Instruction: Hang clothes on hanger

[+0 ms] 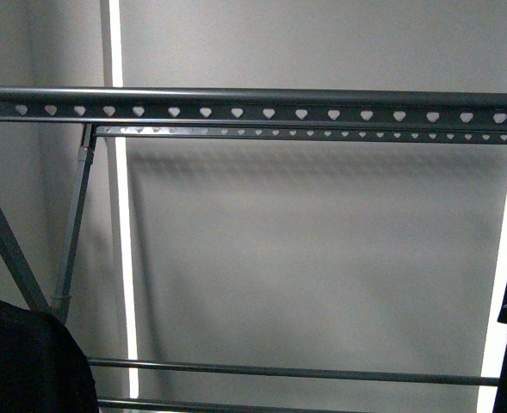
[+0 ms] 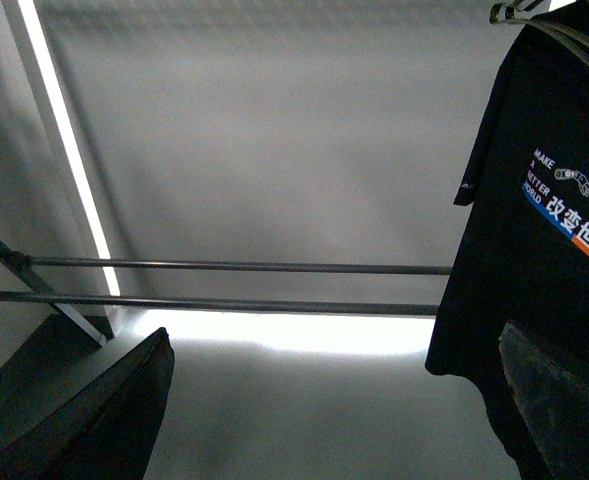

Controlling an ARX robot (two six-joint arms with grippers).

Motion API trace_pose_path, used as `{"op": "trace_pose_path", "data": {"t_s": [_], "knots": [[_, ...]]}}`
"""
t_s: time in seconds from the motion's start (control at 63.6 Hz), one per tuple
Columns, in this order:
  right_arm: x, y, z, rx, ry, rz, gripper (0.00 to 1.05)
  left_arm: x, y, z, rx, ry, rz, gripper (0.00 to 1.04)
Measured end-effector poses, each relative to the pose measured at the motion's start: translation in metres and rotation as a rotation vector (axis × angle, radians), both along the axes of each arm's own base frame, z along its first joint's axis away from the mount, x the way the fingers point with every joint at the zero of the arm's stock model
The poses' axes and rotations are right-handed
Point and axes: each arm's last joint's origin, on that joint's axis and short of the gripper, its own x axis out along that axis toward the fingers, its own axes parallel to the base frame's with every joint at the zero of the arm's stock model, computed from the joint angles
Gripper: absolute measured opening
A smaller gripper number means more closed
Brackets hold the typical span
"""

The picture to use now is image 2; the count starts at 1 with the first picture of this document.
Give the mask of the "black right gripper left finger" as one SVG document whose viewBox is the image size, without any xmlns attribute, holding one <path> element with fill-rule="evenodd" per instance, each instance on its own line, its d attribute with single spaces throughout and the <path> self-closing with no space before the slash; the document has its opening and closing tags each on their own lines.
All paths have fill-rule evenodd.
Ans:
<svg viewBox="0 0 589 480">
<path fill-rule="evenodd" d="M 174 351 L 159 328 L 0 450 L 0 479 L 142 479 L 173 370 Z"/>
</svg>

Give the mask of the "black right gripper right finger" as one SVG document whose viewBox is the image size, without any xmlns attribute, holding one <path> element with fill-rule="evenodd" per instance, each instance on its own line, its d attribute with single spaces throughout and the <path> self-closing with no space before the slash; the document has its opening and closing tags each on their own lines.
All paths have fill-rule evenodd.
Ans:
<svg viewBox="0 0 589 480">
<path fill-rule="evenodd" d="M 589 363 L 516 323 L 499 340 L 516 407 L 556 479 L 589 479 Z"/>
</svg>

